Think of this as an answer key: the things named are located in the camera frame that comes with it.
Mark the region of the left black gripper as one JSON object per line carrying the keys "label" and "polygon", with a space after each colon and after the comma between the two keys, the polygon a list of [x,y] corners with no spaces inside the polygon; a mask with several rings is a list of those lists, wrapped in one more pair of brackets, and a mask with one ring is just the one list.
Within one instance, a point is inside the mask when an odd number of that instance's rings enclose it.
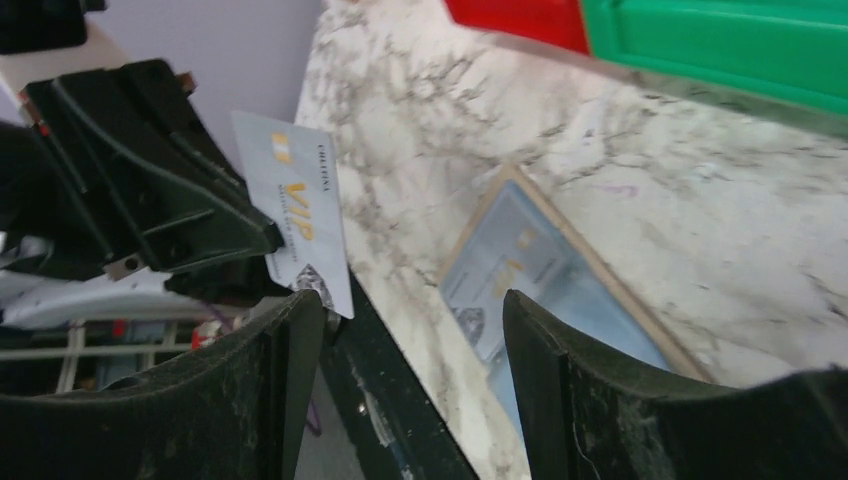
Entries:
{"label": "left black gripper", "polygon": [[23,100],[33,128],[1,124],[2,269],[185,274],[283,245],[166,61],[31,81]]}

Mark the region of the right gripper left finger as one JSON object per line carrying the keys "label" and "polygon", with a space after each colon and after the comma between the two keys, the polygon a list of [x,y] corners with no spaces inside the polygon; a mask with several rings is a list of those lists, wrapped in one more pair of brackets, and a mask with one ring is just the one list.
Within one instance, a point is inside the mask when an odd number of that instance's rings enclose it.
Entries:
{"label": "right gripper left finger", "polygon": [[325,310],[297,292],[106,390],[1,399],[5,479],[290,479]]}

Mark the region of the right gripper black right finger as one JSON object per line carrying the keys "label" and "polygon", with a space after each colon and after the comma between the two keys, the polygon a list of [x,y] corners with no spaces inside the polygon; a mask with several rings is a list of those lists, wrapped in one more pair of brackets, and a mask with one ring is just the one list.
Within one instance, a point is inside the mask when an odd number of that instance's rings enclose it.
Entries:
{"label": "right gripper black right finger", "polygon": [[525,294],[503,324],[535,479],[843,479],[847,372],[750,388],[705,383],[626,355]]}

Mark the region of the beige card holder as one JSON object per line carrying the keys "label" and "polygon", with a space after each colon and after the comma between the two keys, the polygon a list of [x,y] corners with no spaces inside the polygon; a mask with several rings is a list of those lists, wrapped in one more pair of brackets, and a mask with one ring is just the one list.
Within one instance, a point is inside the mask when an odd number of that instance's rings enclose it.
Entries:
{"label": "beige card holder", "polygon": [[[438,276],[438,290],[472,231],[496,197],[507,190],[517,190],[534,202],[575,251],[574,259],[548,290],[533,297],[521,292],[563,323],[631,357],[662,370],[700,381],[712,381],[712,375],[613,272],[540,188],[519,167],[511,164],[498,171],[484,193]],[[505,334],[504,342],[493,359],[488,363],[481,362],[488,370],[487,382],[491,391],[515,430],[520,431],[522,427]]]}

